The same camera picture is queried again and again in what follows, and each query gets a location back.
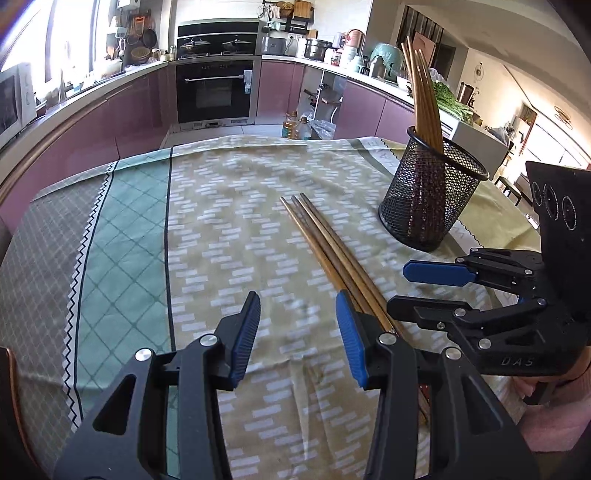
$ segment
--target green vegetable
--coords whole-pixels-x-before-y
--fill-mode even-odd
[[[458,102],[445,83],[433,82],[433,88],[435,90],[437,105],[441,110],[453,115],[458,120],[472,125],[472,115],[474,112],[463,103]]]

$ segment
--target pink cabinet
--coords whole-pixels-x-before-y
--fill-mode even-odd
[[[412,106],[388,99],[378,124],[376,137],[407,144],[407,129],[414,124],[414,108]]]
[[[296,63],[294,65],[294,74],[291,78],[290,101],[286,112],[297,111],[298,103],[300,103],[301,86],[304,82],[304,66]]]
[[[119,158],[160,148],[163,125],[158,72],[141,77],[108,101]]]
[[[90,168],[157,150],[167,129],[154,72],[130,83],[53,142],[0,205],[0,217],[14,233],[41,189]]]
[[[353,82],[347,82],[336,125],[335,139],[374,137],[386,97]]]
[[[58,138],[24,173],[0,206],[14,233],[39,190],[62,179],[119,160],[108,103],[100,105]]]
[[[258,106],[256,108],[257,125],[278,125],[285,120],[285,114],[297,107],[297,100],[292,96],[295,65],[287,61],[263,61],[261,66],[261,80],[259,81]]]

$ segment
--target stainless steel pot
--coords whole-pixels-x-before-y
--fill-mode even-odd
[[[329,41],[318,40],[317,38],[309,38],[306,40],[306,51],[304,57],[310,60],[324,60],[324,54],[328,48],[332,48],[332,43]]]

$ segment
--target white pattern fabric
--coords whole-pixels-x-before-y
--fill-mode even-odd
[[[379,392],[364,392],[351,377],[335,318],[337,292],[281,196],[305,192],[386,299],[499,304],[481,286],[404,278],[409,260],[453,261],[478,242],[461,223],[432,254],[396,241],[376,209],[397,159],[380,139],[356,142],[225,137],[173,149],[167,254],[177,347],[239,311],[248,291],[261,296],[247,375],[235,392],[219,394],[234,478],[361,478],[372,441]],[[451,345],[443,332],[404,326],[415,348],[441,352]],[[486,380],[517,421],[522,402],[509,379]],[[428,444],[422,428],[418,476],[428,470]]]

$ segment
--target floor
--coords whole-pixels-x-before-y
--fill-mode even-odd
[[[211,140],[212,138],[225,137],[227,135],[260,135],[263,137],[281,136],[282,125],[244,125],[243,127],[219,127],[205,128],[203,130],[191,130],[168,134],[160,148],[170,148],[176,145]]]

